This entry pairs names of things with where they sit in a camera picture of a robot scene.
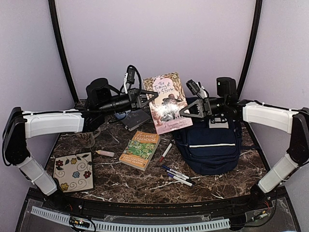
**book cover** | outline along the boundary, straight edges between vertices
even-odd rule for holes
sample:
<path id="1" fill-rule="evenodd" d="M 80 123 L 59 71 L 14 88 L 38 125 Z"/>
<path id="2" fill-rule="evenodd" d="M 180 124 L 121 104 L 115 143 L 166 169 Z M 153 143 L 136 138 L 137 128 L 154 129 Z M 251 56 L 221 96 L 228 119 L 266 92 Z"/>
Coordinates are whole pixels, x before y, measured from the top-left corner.
<path id="1" fill-rule="evenodd" d="M 160 135 L 137 131 L 119 161 L 145 171 L 159 142 Z"/>
<path id="2" fill-rule="evenodd" d="M 145 90 L 158 92 L 159 96 L 149 103 L 158 134 L 192 126 L 192 120 L 182 117 L 179 111 L 188 104 L 177 72 L 150 77 L 143 81 Z"/>
<path id="3" fill-rule="evenodd" d="M 56 158 L 54 178 L 64 193 L 93 189 L 91 152 Z"/>

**navy blue backpack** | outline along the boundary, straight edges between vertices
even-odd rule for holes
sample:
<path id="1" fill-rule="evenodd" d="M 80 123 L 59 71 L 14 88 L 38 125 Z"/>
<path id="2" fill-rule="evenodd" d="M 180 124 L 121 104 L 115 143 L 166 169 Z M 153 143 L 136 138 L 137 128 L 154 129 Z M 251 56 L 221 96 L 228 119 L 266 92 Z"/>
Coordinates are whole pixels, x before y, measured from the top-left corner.
<path id="1" fill-rule="evenodd" d="M 173 132 L 176 146 L 194 172 L 217 175 L 236 167 L 242 142 L 241 123 L 226 120 L 228 128 L 210 128 L 209 119 L 194 119 L 192 126 Z"/>

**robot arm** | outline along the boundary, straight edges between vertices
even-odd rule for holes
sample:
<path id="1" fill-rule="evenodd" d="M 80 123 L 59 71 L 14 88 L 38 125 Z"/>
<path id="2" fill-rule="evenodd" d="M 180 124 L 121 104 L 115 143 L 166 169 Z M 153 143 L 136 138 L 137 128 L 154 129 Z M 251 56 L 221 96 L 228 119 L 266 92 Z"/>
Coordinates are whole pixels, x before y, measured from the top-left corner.
<path id="1" fill-rule="evenodd" d="M 127 81 L 134 83 L 134 74 L 140 75 L 134 66 L 127 69 Z M 117 93 L 112 96 L 111 90 Z M 122 94 L 108 84 L 107 79 L 93 81 L 86 88 L 87 101 L 85 108 L 67 111 L 30 112 L 20 107 L 12 110 L 3 132 L 2 155 L 7 166 L 11 164 L 35 184 L 46 196 L 60 195 L 53 178 L 33 158 L 27 149 L 26 139 L 35 136 L 62 132 L 91 132 L 104 123 L 105 117 L 126 110 L 137 110 L 154 100 L 158 93 L 140 88 L 126 90 Z M 152 95 L 148 100 L 143 95 Z"/>
<path id="2" fill-rule="evenodd" d="M 290 110 L 259 103 L 238 101 L 236 82 L 232 78 L 217 78 L 217 94 L 221 98 L 202 98 L 198 92 L 204 88 L 190 80 L 187 86 L 198 99 L 180 111 L 182 116 L 194 118 L 229 116 L 235 120 L 258 123 L 291 134 L 286 154 L 251 188 L 249 207 L 254 208 L 265 194 L 285 181 L 309 159 L 309 109 Z"/>

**flower pattern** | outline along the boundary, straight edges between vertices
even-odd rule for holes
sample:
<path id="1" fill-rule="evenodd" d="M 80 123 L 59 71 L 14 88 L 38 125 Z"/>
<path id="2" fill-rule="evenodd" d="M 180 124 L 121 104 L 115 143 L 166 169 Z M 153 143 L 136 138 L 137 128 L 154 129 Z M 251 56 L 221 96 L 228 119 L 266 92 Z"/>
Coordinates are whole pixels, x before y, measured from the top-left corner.
<path id="1" fill-rule="evenodd" d="M 57 167 L 63 166 L 63 161 L 62 160 L 56 161 L 56 166 Z"/>
<path id="2" fill-rule="evenodd" d="M 91 176 L 91 172 L 86 171 L 84 174 L 85 179 L 89 178 Z"/>
<path id="3" fill-rule="evenodd" d="M 73 172 L 72 175 L 74 178 L 79 178 L 79 171 Z"/>
<path id="4" fill-rule="evenodd" d="M 60 185 L 62 191 L 67 191 L 69 189 L 68 183 L 64 183 Z"/>
<path id="5" fill-rule="evenodd" d="M 76 162 L 77 162 L 77 159 L 76 159 L 76 158 L 72 158 L 72 159 L 71 159 L 71 164 L 76 164 Z"/>

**orange book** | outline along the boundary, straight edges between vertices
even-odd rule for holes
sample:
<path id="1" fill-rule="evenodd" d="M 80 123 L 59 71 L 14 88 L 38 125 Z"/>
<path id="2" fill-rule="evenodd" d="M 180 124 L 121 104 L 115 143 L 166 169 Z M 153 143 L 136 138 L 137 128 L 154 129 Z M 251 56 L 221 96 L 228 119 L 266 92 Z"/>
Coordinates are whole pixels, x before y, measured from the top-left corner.
<path id="1" fill-rule="evenodd" d="M 145 171 L 159 143 L 160 135 L 137 131 L 119 161 Z"/>

